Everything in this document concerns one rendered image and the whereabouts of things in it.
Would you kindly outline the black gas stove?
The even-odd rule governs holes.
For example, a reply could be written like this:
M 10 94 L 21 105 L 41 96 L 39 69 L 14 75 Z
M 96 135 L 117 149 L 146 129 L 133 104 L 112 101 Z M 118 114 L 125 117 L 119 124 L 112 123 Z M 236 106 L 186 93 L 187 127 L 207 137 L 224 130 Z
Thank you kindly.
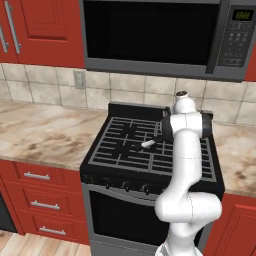
M 109 178 L 113 188 L 124 189 L 122 183 L 128 181 L 130 191 L 143 192 L 142 186 L 149 184 L 150 194 L 160 195 L 173 170 L 173 139 L 165 125 L 169 116 L 169 108 L 111 103 L 108 117 L 80 165 L 82 184 L 83 176 L 88 175 L 92 185 L 104 186 L 103 179 Z M 164 136 L 165 141 L 139 152 L 132 149 L 155 136 Z

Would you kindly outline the red drawer front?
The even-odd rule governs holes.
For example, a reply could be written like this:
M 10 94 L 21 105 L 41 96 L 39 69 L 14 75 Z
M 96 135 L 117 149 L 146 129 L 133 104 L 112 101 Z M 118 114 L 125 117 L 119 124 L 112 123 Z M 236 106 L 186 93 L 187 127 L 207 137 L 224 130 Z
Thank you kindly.
M 18 162 L 14 163 L 14 167 L 13 179 L 15 181 L 74 193 L 82 192 L 80 176 L 77 171 Z M 27 178 L 24 177 L 24 172 L 40 175 L 49 174 L 50 180 Z
M 53 216 L 71 218 L 75 221 L 85 221 L 83 197 L 81 194 L 12 182 L 6 182 L 5 186 L 16 209 L 49 213 Z M 51 205 L 58 203 L 60 210 L 32 206 L 30 202 L 35 200 Z
M 17 211 L 17 216 L 25 233 L 56 238 L 85 245 L 89 244 L 87 225 L 85 222 L 38 213 L 29 213 L 22 210 Z M 59 231 L 65 230 L 66 236 L 39 231 L 39 228 L 43 226 Z

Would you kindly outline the black oven door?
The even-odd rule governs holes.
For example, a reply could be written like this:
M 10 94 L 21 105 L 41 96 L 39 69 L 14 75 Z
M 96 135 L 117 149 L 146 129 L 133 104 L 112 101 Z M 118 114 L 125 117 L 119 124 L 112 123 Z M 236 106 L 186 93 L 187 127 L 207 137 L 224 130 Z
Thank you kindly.
M 155 256 L 169 224 L 154 210 L 157 195 L 82 184 L 91 256 Z

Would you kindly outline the grey microwave oven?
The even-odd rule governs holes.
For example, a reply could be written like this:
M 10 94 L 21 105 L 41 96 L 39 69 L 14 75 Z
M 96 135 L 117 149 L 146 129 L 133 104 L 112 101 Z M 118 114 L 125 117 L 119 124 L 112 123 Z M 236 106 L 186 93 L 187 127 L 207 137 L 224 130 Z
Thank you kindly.
M 256 0 L 80 0 L 80 6 L 90 71 L 245 79 Z

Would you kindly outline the black microwave door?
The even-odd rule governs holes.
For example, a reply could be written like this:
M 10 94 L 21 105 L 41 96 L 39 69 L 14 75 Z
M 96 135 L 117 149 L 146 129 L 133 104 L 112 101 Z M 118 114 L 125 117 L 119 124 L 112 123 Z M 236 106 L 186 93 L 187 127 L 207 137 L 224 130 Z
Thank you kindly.
M 214 72 L 230 0 L 83 0 L 86 68 Z

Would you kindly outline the red wide upper cupboard door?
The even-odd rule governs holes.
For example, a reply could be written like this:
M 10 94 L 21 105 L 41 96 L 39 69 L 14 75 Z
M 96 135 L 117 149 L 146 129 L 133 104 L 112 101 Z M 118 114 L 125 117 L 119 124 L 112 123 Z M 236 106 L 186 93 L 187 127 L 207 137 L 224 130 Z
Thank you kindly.
M 18 42 L 16 64 L 84 67 L 79 0 L 8 0 Z

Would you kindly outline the red upper cupboard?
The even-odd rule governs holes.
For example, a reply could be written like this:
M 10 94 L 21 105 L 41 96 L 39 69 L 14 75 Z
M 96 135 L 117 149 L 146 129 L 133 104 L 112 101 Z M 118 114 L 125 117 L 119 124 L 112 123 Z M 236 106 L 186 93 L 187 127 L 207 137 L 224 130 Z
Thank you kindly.
M 246 75 L 244 77 L 245 81 L 256 82 L 256 43 L 254 44 L 254 49 L 250 57 Z

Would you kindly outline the red lower cupboard door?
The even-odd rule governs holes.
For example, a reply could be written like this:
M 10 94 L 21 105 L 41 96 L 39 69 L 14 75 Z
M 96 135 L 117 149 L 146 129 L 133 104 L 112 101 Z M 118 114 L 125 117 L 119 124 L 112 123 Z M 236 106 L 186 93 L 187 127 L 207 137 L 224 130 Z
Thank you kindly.
M 224 194 L 204 256 L 256 256 L 256 198 Z

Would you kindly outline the dark dishwasher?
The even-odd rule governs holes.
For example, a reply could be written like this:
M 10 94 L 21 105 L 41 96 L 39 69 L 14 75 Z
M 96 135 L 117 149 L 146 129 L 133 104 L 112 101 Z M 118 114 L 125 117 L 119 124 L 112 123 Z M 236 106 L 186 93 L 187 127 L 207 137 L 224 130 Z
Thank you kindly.
M 0 230 L 17 233 L 16 226 L 4 201 L 3 195 L 0 192 Z

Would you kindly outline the red narrow upper cupboard door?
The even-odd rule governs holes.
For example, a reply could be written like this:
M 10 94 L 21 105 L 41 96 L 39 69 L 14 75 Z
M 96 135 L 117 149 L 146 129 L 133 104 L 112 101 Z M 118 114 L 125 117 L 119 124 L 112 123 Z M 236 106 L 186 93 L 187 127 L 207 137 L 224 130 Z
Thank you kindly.
M 0 24 L 2 25 L 5 40 L 8 42 L 8 53 L 3 51 L 2 43 L 0 41 L 0 63 L 17 63 L 18 58 L 12 39 L 12 34 L 7 18 L 7 13 L 4 6 L 4 0 L 0 0 Z

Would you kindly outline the grey wall socket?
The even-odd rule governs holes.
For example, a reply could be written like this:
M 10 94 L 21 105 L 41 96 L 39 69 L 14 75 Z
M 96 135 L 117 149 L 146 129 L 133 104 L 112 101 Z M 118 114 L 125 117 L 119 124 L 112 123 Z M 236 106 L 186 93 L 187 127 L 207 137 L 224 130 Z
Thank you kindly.
M 86 81 L 85 81 L 85 74 L 83 71 L 74 71 L 74 84 L 77 89 L 85 89 L 86 88 Z

